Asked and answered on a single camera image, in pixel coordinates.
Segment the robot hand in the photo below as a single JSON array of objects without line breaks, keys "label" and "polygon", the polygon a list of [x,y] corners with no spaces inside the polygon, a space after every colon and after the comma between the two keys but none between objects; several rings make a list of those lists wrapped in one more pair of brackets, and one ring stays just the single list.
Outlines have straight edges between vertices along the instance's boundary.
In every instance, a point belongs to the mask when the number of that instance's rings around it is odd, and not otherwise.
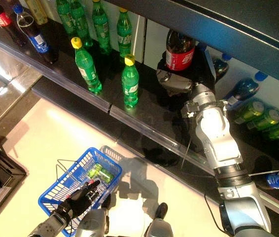
[{"label": "robot hand", "polygon": [[59,204],[46,221],[31,232],[29,237],[55,237],[70,223],[71,219],[80,216],[91,206],[93,200],[99,195],[97,192],[99,184],[99,180],[92,184],[85,183],[80,189],[73,192]]},{"label": "robot hand", "polygon": [[215,97],[215,73],[209,52],[196,47],[190,67],[183,72],[170,71],[163,57],[158,64],[157,79],[172,93],[189,91],[190,100],[181,110],[182,117],[193,117],[195,133],[202,142],[209,165],[214,170],[225,232],[231,236],[265,233],[270,236],[271,223],[255,183],[244,168],[238,145],[229,132],[226,108]]}]

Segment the black shelf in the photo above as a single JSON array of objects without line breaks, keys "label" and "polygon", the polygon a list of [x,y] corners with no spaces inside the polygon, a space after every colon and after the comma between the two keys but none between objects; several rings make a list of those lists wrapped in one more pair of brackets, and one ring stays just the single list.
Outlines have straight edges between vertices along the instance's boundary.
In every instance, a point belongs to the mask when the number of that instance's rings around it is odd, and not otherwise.
[{"label": "black shelf", "polygon": [[279,80],[279,1],[106,0]]}]

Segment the dark soda bottle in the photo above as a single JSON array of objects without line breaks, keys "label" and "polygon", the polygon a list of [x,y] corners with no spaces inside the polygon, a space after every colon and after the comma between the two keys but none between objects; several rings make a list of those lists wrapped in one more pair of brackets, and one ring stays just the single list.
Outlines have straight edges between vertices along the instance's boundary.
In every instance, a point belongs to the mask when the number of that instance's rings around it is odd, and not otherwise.
[{"label": "dark soda bottle", "polygon": [[169,30],[166,42],[166,64],[172,71],[183,71],[192,62],[195,40],[174,30]]},{"label": "dark soda bottle", "polygon": [[7,31],[7,33],[10,35],[12,40],[18,45],[18,46],[24,46],[26,44],[26,41],[23,37],[23,35],[18,31],[18,29],[14,26],[12,20],[7,16],[7,14],[4,12],[3,7],[0,5],[0,26]]},{"label": "dark soda bottle", "polygon": [[23,33],[29,38],[36,51],[43,57],[43,59],[50,64],[57,60],[57,54],[53,52],[51,47],[45,41],[43,35],[35,24],[34,18],[23,11],[20,4],[16,4],[13,10],[17,14],[17,23]]},{"label": "dark soda bottle", "polygon": [[228,92],[228,94],[223,98],[227,100],[228,104],[226,105],[227,110],[236,109],[243,101],[254,96],[259,90],[259,83],[268,75],[263,72],[257,72],[254,75],[254,78],[244,78],[241,79],[234,88]]}]

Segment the green plastic bottle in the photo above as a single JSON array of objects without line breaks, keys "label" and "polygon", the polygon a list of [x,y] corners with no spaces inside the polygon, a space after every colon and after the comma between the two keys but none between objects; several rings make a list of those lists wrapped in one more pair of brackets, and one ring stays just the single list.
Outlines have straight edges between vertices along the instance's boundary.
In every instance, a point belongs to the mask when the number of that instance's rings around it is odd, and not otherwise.
[{"label": "green plastic bottle", "polygon": [[112,50],[110,45],[108,17],[105,14],[100,0],[93,0],[92,20],[96,29],[100,52],[108,55]]},{"label": "green plastic bottle", "polygon": [[139,73],[135,67],[135,56],[125,56],[125,68],[122,72],[122,89],[124,93],[124,104],[127,108],[133,108],[139,101]]},{"label": "green plastic bottle", "polygon": [[75,62],[76,65],[85,79],[88,89],[98,94],[102,90],[101,82],[99,81],[98,74],[92,60],[91,55],[82,47],[80,38],[74,37],[71,39],[71,44],[75,49]]},{"label": "green plastic bottle", "polygon": [[70,0],[70,14],[74,21],[77,34],[81,38],[84,47],[91,47],[93,45],[93,41],[89,34],[85,11],[79,0]]},{"label": "green plastic bottle", "polygon": [[131,53],[132,25],[128,16],[128,11],[120,8],[120,16],[117,24],[118,44],[120,51],[120,61],[124,62],[127,54]]},{"label": "green plastic bottle", "polygon": [[70,15],[70,4],[68,0],[56,0],[56,9],[63,23],[66,33],[73,37],[75,35],[75,25]]}]

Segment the blue bottle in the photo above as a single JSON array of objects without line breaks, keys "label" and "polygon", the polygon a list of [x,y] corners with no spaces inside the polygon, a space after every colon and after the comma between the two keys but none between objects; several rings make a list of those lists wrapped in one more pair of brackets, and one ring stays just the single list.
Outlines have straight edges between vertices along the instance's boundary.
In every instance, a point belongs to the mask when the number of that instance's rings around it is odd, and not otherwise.
[{"label": "blue bottle", "polygon": [[226,106],[227,110],[234,110],[237,108],[244,100],[249,99],[259,90],[259,82],[267,78],[268,75],[263,72],[257,72],[254,75],[254,79],[244,78],[241,79],[234,88],[223,98],[227,100],[228,104]]}]

